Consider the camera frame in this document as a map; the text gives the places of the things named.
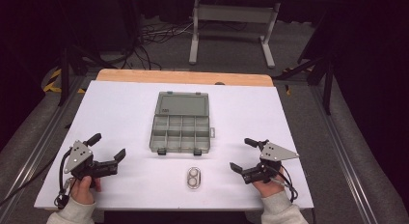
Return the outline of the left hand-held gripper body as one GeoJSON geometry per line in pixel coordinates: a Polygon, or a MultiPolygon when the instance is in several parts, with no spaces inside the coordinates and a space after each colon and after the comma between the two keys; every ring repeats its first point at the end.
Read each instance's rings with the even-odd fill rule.
{"type": "Polygon", "coordinates": [[[94,153],[90,149],[97,140],[75,141],[70,149],[68,162],[63,170],[65,174],[71,173],[78,180],[86,176],[94,179],[118,174],[118,161],[116,159],[98,162],[94,160],[94,153]]]}

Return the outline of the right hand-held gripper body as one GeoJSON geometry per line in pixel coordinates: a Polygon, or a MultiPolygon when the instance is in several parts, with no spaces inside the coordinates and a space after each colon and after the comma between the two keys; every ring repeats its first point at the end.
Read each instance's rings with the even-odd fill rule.
{"type": "Polygon", "coordinates": [[[243,170],[242,174],[240,174],[246,184],[252,182],[269,182],[279,175],[283,160],[299,157],[298,153],[271,142],[268,142],[263,149],[259,150],[260,163],[258,163],[256,167],[243,170]]]}

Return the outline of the small clear two-cell case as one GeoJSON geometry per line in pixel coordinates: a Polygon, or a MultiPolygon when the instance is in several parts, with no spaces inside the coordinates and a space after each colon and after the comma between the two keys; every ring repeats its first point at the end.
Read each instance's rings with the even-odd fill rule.
{"type": "Polygon", "coordinates": [[[190,189],[197,189],[201,185],[202,173],[198,167],[191,167],[187,171],[186,183],[190,189]]]}

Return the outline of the clear plastic compartment organizer box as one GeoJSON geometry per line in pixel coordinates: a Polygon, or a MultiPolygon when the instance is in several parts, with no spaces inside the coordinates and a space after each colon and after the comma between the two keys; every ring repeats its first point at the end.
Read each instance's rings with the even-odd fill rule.
{"type": "Polygon", "coordinates": [[[208,93],[159,93],[150,134],[153,153],[207,154],[214,137],[208,93]]]}

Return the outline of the person's left hand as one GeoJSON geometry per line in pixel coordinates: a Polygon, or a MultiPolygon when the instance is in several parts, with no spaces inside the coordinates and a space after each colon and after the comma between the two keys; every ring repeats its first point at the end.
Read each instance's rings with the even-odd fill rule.
{"type": "Polygon", "coordinates": [[[74,179],[70,186],[70,196],[72,199],[82,205],[92,205],[95,202],[93,193],[91,192],[92,183],[95,184],[94,190],[100,192],[100,179],[93,179],[90,176],[86,176],[82,180],[74,179]]]}

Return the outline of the person's right hand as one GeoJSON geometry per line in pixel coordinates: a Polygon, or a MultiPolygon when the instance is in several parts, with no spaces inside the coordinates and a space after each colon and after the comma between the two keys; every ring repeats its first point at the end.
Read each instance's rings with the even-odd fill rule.
{"type": "Polygon", "coordinates": [[[253,186],[256,188],[262,198],[267,198],[285,190],[281,184],[276,182],[254,182],[253,186]]]}

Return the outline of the white table mat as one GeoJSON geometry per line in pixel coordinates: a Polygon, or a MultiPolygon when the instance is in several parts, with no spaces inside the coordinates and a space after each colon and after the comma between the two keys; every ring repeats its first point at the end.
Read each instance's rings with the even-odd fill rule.
{"type": "Polygon", "coordinates": [[[295,145],[274,87],[94,81],[90,84],[60,151],[96,133],[95,159],[126,156],[118,174],[102,179],[95,195],[101,210],[258,210],[259,193],[232,171],[230,163],[250,168],[259,150],[245,138],[268,139],[293,150],[295,145]],[[215,129],[207,154],[159,155],[150,150],[150,132],[160,92],[205,92],[215,129]],[[202,173],[197,189],[187,186],[187,171],[202,173]]]}

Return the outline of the yellow black hazard tape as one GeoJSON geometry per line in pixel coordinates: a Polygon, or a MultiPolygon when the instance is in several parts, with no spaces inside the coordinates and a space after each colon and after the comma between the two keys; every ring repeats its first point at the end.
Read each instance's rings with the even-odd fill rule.
{"type": "Polygon", "coordinates": [[[62,87],[57,84],[57,81],[61,79],[61,76],[62,76],[61,69],[53,70],[42,89],[46,93],[47,92],[62,93],[63,92],[62,87]]]}

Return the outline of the black tripod stand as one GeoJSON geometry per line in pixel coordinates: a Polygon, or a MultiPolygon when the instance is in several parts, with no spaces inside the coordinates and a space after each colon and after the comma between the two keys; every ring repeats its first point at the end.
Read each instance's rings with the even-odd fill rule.
{"type": "Polygon", "coordinates": [[[307,83],[310,86],[317,86],[322,78],[324,81],[324,91],[322,96],[322,106],[327,115],[331,114],[330,100],[333,84],[334,70],[330,57],[318,57],[313,60],[309,60],[292,70],[284,71],[278,76],[273,76],[274,80],[286,80],[292,76],[302,72],[303,70],[311,69],[312,71],[307,76],[307,83]]]}
{"type": "Polygon", "coordinates": [[[103,61],[99,56],[87,51],[75,44],[70,44],[61,49],[60,67],[61,67],[61,95],[59,105],[62,106],[69,98],[70,83],[69,70],[73,70],[75,75],[84,75],[88,69],[84,57],[90,59],[98,67],[103,69],[111,69],[112,65],[103,61]]]}

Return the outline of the wooden table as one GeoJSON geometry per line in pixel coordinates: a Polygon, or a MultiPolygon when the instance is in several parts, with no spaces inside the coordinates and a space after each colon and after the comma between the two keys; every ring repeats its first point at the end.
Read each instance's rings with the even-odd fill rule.
{"type": "Polygon", "coordinates": [[[112,70],[103,69],[97,81],[177,83],[230,86],[273,87],[273,79],[265,74],[167,71],[167,70],[112,70]]]}

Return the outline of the aluminium floor rail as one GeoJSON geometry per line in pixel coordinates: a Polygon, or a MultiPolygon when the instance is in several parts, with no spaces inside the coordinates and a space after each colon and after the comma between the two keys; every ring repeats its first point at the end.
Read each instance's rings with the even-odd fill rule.
{"type": "Polygon", "coordinates": [[[13,212],[19,198],[21,197],[25,187],[32,182],[36,176],[36,170],[39,167],[42,157],[46,152],[50,141],[52,140],[58,124],[64,116],[67,107],[70,105],[72,99],[80,89],[84,81],[84,76],[74,76],[72,81],[66,87],[66,94],[61,94],[63,103],[57,105],[52,113],[51,119],[47,124],[44,133],[41,135],[39,141],[32,148],[32,151],[19,171],[12,187],[10,188],[4,203],[0,206],[0,223],[5,222],[13,212]]]}
{"type": "Polygon", "coordinates": [[[358,177],[354,166],[345,150],[344,144],[341,141],[340,134],[335,126],[332,117],[326,112],[323,105],[323,98],[321,97],[320,90],[312,86],[310,91],[313,95],[314,102],[322,116],[322,119],[329,131],[330,137],[332,139],[333,148],[338,162],[341,166],[343,175],[348,184],[349,190],[353,196],[356,207],[363,219],[364,224],[379,224],[371,205],[368,201],[366,192],[363,189],[360,178],[358,177]]]}

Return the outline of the grey metal table frame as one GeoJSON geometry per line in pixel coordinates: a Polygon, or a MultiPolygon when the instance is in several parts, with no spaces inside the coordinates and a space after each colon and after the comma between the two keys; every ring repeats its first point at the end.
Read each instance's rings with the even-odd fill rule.
{"type": "Polygon", "coordinates": [[[193,8],[193,34],[190,47],[189,64],[197,63],[199,49],[199,21],[228,21],[263,23],[266,25],[265,34],[259,37],[266,65],[274,69],[276,64],[269,46],[272,31],[281,8],[280,3],[275,3],[271,8],[237,7],[227,5],[205,5],[200,0],[194,1],[193,8]]]}

